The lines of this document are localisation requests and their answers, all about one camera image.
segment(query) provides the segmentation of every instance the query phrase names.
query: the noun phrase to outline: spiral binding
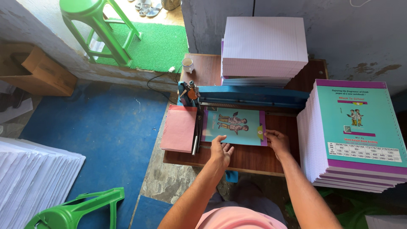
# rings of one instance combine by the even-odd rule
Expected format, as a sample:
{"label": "spiral binding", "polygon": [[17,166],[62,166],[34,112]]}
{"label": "spiral binding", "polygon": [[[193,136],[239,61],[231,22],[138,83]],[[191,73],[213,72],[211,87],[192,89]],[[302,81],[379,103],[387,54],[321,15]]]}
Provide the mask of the spiral binding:
{"label": "spiral binding", "polygon": [[400,154],[404,155],[405,162],[406,162],[407,161],[407,154],[406,154],[406,152],[404,152],[404,148],[405,148],[404,147],[404,141],[403,141],[403,139],[401,137],[400,127],[398,126],[397,117],[396,117],[396,114],[394,113],[393,104],[392,104],[392,101],[390,100],[390,95],[389,95],[388,92],[387,92],[387,103],[389,104],[389,107],[390,107],[390,110],[391,110],[391,113],[392,113],[392,119],[393,119],[393,122],[394,122],[394,126],[396,128],[397,137],[398,137],[398,139],[400,141]]}

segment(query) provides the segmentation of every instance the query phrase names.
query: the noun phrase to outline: blue floor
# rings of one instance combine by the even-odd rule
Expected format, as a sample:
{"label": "blue floor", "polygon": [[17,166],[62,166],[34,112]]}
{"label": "blue floor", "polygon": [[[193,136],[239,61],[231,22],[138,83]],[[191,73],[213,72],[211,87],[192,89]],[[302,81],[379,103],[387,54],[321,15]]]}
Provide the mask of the blue floor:
{"label": "blue floor", "polygon": [[[124,187],[117,228],[127,229],[167,101],[151,90],[78,83],[71,97],[44,97],[20,139],[86,156],[67,200],[82,193]],[[109,228],[97,217],[84,217],[80,226]]]}
{"label": "blue floor", "polygon": [[157,229],[172,204],[140,196],[131,229]]}

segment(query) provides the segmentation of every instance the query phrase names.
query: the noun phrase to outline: slipper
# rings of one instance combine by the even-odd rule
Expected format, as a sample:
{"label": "slipper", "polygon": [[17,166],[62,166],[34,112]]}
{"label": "slipper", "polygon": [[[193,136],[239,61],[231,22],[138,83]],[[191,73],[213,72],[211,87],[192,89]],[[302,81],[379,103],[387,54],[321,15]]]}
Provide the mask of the slipper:
{"label": "slipper", "polygon": [[161,9],[162,9],[162,4],[158,3],[156,7],[150,8],[150,12],[147,14],[147,17],[153,18],[153,17],[157,16],[157,14],[160,12]]}
{"label": "slipper", "polygon": [[142,7],[138,14],[140,14],[140,17],[145,17],[151,10],[151,7]]}
{"label": "slipper", "polygon": [[151,6],[151,0],[137,0],[135,8],[141,10],[142,8],[149,8]]}

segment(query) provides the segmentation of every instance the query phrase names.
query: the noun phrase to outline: green plastic stool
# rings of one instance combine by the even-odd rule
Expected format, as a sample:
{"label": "green plastic stool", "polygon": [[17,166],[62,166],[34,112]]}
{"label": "green plastic stool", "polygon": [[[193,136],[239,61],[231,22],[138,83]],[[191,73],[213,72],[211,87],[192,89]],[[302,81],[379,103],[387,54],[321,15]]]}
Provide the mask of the green plastic stool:
{"label": "green plastic stool", "polygon": [[[97,196],[82,203],[74,201]],[[110,204],[110,229],[116,228],[116,204],[125,198],[123,187],[105,192],[85,193],[76,199],[50,207],[35,215],[24,229],[76,229],[79,220],[87,213]]]}
{"label": "green plastic stool", "polygon": [[[110,4],[123,21],[104,20],[103,8],[106,4]],[[91,63],[96,64],[96,60],[93,58],[94,56],[107,57],[116,60],[119,66],[130,67],[133,60],[127,52],[127,49],[129,48],[134,35],[141,40],[142,33],[137,31],[114,0],[60,0],[59,6],[61,7],[62,19],[65,22],[65,25],[88,54]],[[79,33],[78,29],[72,23],[72,20],[83,22],[92,28],[87,41],[85,41]],[[123,46],[121,46],[116,38],[114,38],[112,27],[110,26],[111,23],[126,24],[130,28],[130,33]],[[111,53],[90,50],[89,45],[94,32],[96,32],[100,39],[105,43]]]}

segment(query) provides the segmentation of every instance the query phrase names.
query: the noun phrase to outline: pink paper stack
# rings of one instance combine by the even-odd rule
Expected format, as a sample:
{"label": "pink paper stack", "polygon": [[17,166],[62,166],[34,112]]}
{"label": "pink paper stack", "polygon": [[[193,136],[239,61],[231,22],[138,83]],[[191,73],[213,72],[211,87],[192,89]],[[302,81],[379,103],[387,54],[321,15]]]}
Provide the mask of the pink paper stack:
{"label": "pink paper stack", "polygon": [[170,105],[160,148],[162,150],[191,153],[196,116],[196,107]]}

